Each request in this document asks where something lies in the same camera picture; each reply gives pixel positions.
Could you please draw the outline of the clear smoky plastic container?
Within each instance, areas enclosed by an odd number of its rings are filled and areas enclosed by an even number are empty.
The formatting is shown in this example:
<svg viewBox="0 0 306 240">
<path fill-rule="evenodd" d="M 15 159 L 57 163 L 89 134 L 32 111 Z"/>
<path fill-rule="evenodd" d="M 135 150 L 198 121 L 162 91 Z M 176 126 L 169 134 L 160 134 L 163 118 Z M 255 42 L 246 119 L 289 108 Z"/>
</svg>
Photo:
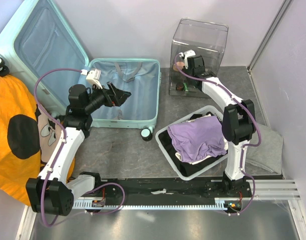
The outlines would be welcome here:
<svg viewBox="0 0 306 240">
<path fill-rule="evenodd" d="M 202 56 L 207 77 L 216 77 L 221 65 L 229 27 L 226 24 L 182 18 L 178 24 L 171 44 L 169 94 L 171 96 L 209 98 L 202 92 L 202 82 L 183 75 L 183 70 L 174 71 L 176 62 L 184 62 L 180 52 L 194 50 Z M 186 83 L 189 91 L 177 91 L 177 83 Z"/>
</svg>

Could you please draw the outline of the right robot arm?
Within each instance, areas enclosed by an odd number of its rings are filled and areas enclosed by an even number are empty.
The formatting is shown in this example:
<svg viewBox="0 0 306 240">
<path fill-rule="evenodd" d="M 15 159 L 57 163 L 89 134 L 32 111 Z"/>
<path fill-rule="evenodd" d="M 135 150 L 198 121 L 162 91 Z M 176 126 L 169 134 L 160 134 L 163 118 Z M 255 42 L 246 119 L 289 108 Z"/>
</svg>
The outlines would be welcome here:
<svg viewBox="0 0 306 240">
<path fill-rule="evenodd" d="M 240 191 L 237 180 L 246 176 L 245 159 L 248 147 L 261 144 L 261 133 L 255 120 L 254 104 L 243 100 L 226 88 L 217 77 L 207 77 L 204 60 L 200 55 L 182 57 L 185 75 L 202 82 L 202 91 L 210 96 L 223 110 L 222 133 L 228 141 L 228 158 L 225 176 L 229 179 L 222 184 L 223 193 L 232 197 Z"/>
</svg>

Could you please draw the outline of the white perforated plastic basket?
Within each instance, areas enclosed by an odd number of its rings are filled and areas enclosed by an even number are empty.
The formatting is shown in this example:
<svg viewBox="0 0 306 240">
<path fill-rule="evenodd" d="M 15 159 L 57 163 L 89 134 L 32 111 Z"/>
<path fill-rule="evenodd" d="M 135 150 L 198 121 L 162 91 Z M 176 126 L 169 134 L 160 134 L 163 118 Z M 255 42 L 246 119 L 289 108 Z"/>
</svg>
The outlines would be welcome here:
<svg viewBox="0 0 306 240">
<path fill-rule="evenodd" d="M 207 113 L 210 113 L 212 116 L 216 116 L 219 119 L 219 121 L 222 121 L 223 114 L 219 110 L 217 110 L 214 106 L 207 105 L 180 118 L 179 120 L 173 122 L 173 124 L 182 123 L 186 120 L 190 120 L 194 115 L 203 116 L 206 115 Z M 182 162 L 175 156 L 175 148 L 171 143 L 171 138 L 168 135 L 167 129 L 168 127 L 166 126 L 161 130 L 159 130 L 156 133 L 155 138 L 159 148 L 161 149 L 162 153 L 166 157 L 167 161 L 169 162 L 173 170 L 184 181 L 192 180 L 193 178 L 203 174 L 205 171 L 221 163 L 223 160 L 225 160 L 228 157 L 227 154 L 220 155 L 217 157 L 210 157 L 194 165 Z"/>
</svg>

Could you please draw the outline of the green bottle black cap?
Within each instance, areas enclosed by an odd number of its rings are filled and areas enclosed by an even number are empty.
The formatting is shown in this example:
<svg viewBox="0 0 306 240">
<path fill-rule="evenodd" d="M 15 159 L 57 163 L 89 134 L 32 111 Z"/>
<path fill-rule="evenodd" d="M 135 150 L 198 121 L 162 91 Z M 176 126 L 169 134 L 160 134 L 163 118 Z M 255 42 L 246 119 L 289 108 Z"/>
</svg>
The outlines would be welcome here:
<svg viewBox="0 0 306 240">
<path fill-rule="evenodd" d="M 187 92 L 187 91 L 189 91 L 189 87 L 188 87 L 188 85 L 187 85 L 186 83 L 184 83 L 184 82 L 181 82 L 181 83 L 178 82 L 178 83 L 176 84 L 176 90 Z"/>
</svg>

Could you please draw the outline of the light blue hard suitcase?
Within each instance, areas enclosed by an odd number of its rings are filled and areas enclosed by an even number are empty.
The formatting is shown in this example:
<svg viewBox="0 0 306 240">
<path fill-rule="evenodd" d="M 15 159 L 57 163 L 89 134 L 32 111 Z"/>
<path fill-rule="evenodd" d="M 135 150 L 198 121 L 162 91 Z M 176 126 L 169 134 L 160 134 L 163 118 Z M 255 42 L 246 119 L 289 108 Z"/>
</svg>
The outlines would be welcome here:
<svg viewBox="0 0 306 240">
<path fill-rule="evenodd" d="M 148 58 L 89 60 L 65 18 L 51 0 L 22 2 L 0 33 L 0 57 L 10 73 L 52 114 L 64 114 L 69 88 L 86 85 L 79 70 L 99 69 L 100 83 L 130 92 L 120 107 L 103 106 L 92 114 L 96 128 L 150 129 L 156 126 L 160 63 Z"/>
</svg>

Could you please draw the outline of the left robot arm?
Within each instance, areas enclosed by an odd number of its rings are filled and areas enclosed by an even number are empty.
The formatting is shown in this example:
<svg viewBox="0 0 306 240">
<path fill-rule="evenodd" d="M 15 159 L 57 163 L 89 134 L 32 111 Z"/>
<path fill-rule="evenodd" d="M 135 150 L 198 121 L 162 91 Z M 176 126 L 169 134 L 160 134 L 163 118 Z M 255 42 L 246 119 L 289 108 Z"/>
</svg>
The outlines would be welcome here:
<svg viewBox="0 0 306 240">
<path fill-rule="evenodd" d="M 92 88 L 83 84 L 70 87 L 69 105 L 58 144 L 38 177 L 26 183 L 34 212 L 67 216 L 74 201 L 82 195 L 96 197 L 101 194 L 103 188 L 98 173 L 83 172 L 67 182 L 69 168 L 78 148 L 90 135 L 91 114 L 102 106 L 119 107 L 130 96 L 130 92 L 116 88 L 112 82 L 108 82 L 107 87 L 96 84 Z"/>
</svg>

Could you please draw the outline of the black garment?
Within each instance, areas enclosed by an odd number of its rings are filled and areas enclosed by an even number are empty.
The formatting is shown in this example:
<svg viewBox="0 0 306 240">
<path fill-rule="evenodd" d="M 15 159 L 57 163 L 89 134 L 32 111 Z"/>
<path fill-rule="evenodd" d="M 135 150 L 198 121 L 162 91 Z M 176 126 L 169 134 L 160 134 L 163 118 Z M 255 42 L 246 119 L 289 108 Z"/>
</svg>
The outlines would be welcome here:
<svg viewBox="0 0 306 240">
<path fill-rule="evenodd" d="M 169 125 L 158 138 L 178 171 L 189 177 L 227 154 L 221 122 L 211 112 Z"/>
</svg>

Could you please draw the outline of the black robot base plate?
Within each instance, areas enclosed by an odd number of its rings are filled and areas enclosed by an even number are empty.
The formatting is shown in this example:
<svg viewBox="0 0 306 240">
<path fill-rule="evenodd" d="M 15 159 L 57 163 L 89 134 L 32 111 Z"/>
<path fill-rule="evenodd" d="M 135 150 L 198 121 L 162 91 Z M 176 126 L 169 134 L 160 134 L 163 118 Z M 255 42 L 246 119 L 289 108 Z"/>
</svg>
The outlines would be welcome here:
<svg viewBox="0 0 306 240">
<path fill-rule="evenodd" d="M 100 189 L 82 198 L 100 200 L 121 206 L 131 204 L 213 204 L 215 199 L 228 198 L 238 206 L 252 197 L 252 184 L 246 178 L 230 183 L 221 177 L 196 177 L 182 180 L 166 178 L 111 178 Z"/>
</svg>

